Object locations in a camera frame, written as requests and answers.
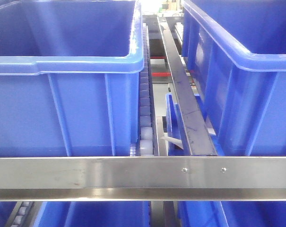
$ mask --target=white roller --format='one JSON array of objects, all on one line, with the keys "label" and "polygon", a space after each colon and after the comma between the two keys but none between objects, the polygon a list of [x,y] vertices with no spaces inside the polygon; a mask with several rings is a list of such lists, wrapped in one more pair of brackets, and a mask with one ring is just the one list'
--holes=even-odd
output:
[{"label": "white roller", "polygon": [[15,217],[15,220],[14,220],[14,225],[20,225],[21,224],[21,220],[22,220],[22,217],[23,216],[21,216],[21,215],[17,215],[16,217]]},{"label": "white roller", "polygon": [[28,202],[28,201],[24,201],[24,202],[22,203],[22,206],[28,207],[28,206],[29,206],[29,202]]},{"label": "white roller", "polygon": [[141,140],[139,142],[139,151],[141,156],[153,155],[153,141],[152,140]]},{"label": "white roller", "polygon": [[27,207],[20,207],[18,215],[25,215]]},{"label": "white roller", "polygon": [[153,139],[152,127],[142,127],[141,128],[141,139],[142,140],[152,140]]}]

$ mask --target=metal bar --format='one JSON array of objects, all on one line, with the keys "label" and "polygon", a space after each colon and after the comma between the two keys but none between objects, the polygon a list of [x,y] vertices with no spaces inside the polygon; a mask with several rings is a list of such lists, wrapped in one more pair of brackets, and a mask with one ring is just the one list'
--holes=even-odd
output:
[{"label": "metal bar", "polygon": [[166,227],[178,227],[177,221],[175,219],[174,204],[173,201],[164,201],[164,218]]},{"label": "metal bar", "polygon": [[165,227],[163,201],[151,201],[150,227]]},{"label": "metal bar", "polygon": [[184,148],[191,155],[217,155],[165,18],[158,19],[170,73],[185,129]]},{"label": "metal bar", "polygon": [[0,189],[0,201],[286,201],[286,189]]},{"label": "metal bar", "polygon": [[286,157],[0,158],[0,189],[286,189]]}]

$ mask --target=metal guide rail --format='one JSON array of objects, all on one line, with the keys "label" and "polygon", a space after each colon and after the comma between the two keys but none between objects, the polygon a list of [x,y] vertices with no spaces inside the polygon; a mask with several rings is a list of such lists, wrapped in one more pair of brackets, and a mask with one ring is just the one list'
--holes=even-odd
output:
[{"label": "metal guide rail", "polygon": [[195,156],[165,157],[158,135],[154,157],[0,158],[0,201],[286,200],[286,157],[216,156],[169,26],[159,25]]}]

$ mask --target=bin wall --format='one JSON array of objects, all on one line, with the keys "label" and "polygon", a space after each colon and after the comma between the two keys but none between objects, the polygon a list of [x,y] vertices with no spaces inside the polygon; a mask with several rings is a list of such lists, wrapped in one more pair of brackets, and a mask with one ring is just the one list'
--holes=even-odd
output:
[{"label": "bin wall", "polygon": [[[198,22],[187,6],[182,54],[225,154],[286,156],[286,0],[192,2],[226,29],[206,30],[206,22]],[[244,54],[239,67],[224,46],[237,45],[227,33],[263,57],[263,65],[269,53],[276,64],[280,61],[279,69],[255,64],[259,69],[245,70]]]}]

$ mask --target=shelf rack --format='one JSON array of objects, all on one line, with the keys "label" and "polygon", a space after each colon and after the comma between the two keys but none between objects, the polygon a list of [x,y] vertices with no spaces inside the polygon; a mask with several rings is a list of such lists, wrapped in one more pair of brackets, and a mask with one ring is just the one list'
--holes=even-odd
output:
[{"label": "shelf rack", "polygon": [[165,18],[158,24],[192,156],[0,158],[0,201],[285,201],[286,157],[219,157]]}]

